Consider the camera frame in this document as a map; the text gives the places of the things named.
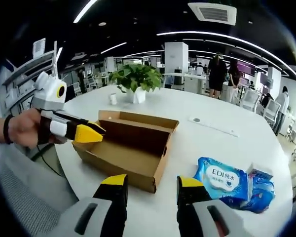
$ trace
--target potted plant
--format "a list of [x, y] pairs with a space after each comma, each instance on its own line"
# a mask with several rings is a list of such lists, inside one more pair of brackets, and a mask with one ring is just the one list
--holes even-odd
[[146, 100], [146, 92], [161, 87], [161, 74], [155, 68], [141, 64], [124, 65], [113, 72], [110, 82], [116, 82], [117, 88], [127, 93], [130, 102], [142, 103]]

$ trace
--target wire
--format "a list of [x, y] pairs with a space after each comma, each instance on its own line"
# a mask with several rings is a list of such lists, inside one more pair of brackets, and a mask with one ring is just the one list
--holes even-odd
[[60, 177], [62, 177], [56, 170], [54, 170], [46, 161], [45, 161], [45, 159], [44, 159], [44, 157], [43, 157], [43, 154], [41, 154], [40, 155], [41, 156], [41, 158], [43, 159], [43, 162], [52, 170], [52, 171], [54, 171], [54, 173], [56, 173], [56, 174], [58, 174]]

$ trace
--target white flower pot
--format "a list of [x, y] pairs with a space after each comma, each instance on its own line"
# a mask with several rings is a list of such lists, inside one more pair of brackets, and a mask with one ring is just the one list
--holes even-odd
[[146, 100], [146, 91], [141, 87], [137, 87], [135, 93], [130, 89], [127, 89], [126, 93], [130, 103], [141, 104]]

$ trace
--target human hand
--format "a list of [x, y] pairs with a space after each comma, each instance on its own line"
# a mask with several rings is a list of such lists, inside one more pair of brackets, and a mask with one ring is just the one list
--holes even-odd
[[[37, 109], [29, 109], [9, 121], [8, 135], [13, 143], [33, 149], [38, 143], [40, 113]], [[49, 143], [60, 143], [54, 135]]]

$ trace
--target open cardboard box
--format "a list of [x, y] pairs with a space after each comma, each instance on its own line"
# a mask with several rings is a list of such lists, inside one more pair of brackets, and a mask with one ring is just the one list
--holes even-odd
[[102, 142], [77, 143], [81, 159], [107, 175], [128, 174], [130, 185], [155, 193], [177, 120], [118, 111], [99, 111]]

